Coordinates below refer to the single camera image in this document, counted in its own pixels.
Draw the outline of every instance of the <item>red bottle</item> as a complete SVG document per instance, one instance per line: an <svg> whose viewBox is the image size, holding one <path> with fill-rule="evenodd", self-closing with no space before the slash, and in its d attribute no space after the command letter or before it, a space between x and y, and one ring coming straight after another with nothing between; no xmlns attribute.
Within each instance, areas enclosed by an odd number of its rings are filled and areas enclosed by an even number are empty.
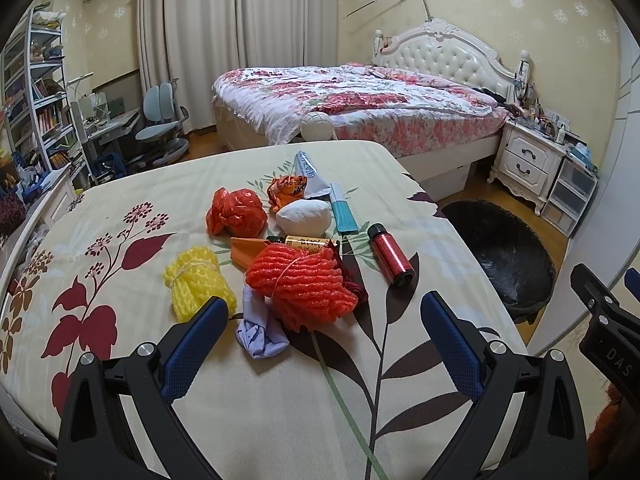
<svg viewBox="0 0 640 480"><path fill-rule="evenodd" d="M389 282L394 286L409 285L415 276L414 268L392 235L382 224L373 224L367 235L380 269Z"/></svg>

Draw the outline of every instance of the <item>drawer handle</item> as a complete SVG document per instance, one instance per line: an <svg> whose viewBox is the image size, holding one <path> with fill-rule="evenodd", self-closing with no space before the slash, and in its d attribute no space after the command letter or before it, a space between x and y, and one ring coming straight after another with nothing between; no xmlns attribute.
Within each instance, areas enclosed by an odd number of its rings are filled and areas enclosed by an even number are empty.
<svg viewBox="0 0 640 480"><path fill-rule="evenodd" d="M527 150L527 149L523 149L523 150L522 150L522 154L523 154L523 155L526 155L526 154L527 154L527 152L529 152L529 153L531 154L531 158L532 158L533 160L536 160L536 156L533 154L533 152L532 152L531 150Z"/></svg>
<svg viewBox="0 0 640 480"><path fill-rule="evenodd" d="M516 164L516 168L518 168L518 171L519 171L520 173L524 173L524 174L528 174L528 175L529 175L529 174L531 174L531 170L522 171L522 170L520 169L520 164L519 164L519 163L518 163L518 164Z"/></svg>

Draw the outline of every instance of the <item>yellow foam net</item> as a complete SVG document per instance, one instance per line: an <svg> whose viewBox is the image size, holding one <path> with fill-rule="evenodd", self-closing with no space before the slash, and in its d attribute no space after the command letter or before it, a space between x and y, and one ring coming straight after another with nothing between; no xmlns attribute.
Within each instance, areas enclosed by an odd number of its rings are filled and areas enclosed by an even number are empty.
<svg viewBox="0 0 640 480"><path fill-rule="evenodd" d="M179 322L190 320L212 296L226 301L229 316L235 314L236 296L220 274L218 257L208 247L192 247L181 252L162 276L164 284L171 289Z"/></svg>

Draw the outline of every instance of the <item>blue gripper pad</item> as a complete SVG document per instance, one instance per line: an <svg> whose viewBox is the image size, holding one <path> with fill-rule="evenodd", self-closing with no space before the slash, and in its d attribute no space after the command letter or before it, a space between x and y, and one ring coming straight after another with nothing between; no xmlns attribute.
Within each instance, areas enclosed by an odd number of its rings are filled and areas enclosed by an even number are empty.
<svg viewBox="0 0 640 480"><path fill-rule="evenodd" d="M430 292L422 297L420 316L456 388L476 402L484 392L480 363L440 302Z"/></svg>
<svg viewBox="0 0 640 480"><path fill-rule="evenodd" d="M160 393L171 404L187 394L204 359L226 328L228 309L216 298L193 323L164 365L164 383Z"/></svg>
<svg viewBox="0 0 640 480"><path fill-rule="evenodd" d="M633 267L625 273L625 287L636 300L640 301L640 273Z"/></svg>

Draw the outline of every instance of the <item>bedspread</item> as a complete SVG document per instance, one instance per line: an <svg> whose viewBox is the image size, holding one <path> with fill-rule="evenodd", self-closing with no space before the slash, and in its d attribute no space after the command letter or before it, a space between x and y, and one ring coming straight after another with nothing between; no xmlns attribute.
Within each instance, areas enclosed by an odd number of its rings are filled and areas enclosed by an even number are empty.
<svg viewBox="0 0 640 480"><path fill-rule="evenodd" d="M268 182L292 172L297 150L288 144L223 153L79 196L44 239L0 317L0 383L28 416L57 435L69 377L83 352L127 356L176 323L162 272L179 252L213 248L240 299L243 274L231 264L228 235L207 235L212 194L222 186L250 187L266 203ZM238 345L238 322L230 320L174 410L226 480L418 480L470 406L420 322L422 296L438 290L487 339L526 349L453 226L382 146L345 140L310 142L305 150L322 176L346 192L360 231L343 238L342 255L365 283L369 302L321 326L315 341L308 332L289 333L292 348L260 361ZM402 294L388 288L367 242L374 222L411 259L415 288ZM280 234L273 214L266 234ZM328 234L336 235L333 224ZM130 400L125 411L147 465L163 473ZM489 463L499 461L515 420L512 410Z"/></svg>
<svg viewBox="0 0 640 480"><path fill-rule="evenodd" d="M466 86L382 67L247 68L220 76L213 90L271 145L290 142L309 112L329 114L338 138L376 140L394 156L479 139L507 117L492 97Z"/></svg>

